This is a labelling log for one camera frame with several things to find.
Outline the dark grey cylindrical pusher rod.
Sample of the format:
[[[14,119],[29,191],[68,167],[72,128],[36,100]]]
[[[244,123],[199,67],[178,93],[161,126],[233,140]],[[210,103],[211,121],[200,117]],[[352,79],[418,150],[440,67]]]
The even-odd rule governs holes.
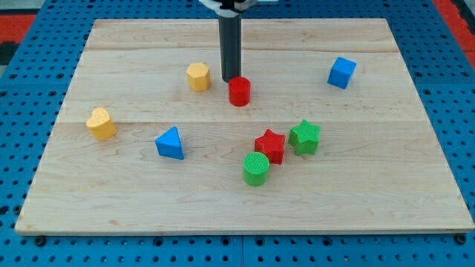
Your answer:
[[[224,82],[241,75],[241,15],[231,10],[218,12],[221,76]]]

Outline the white pusher mount bracket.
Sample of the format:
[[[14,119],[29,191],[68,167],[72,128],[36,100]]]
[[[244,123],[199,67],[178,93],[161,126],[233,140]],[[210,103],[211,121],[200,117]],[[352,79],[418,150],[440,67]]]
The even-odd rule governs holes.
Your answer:
[[[199,0],[220,17],[236,17],[254,6],[277,4],[278,0]]]

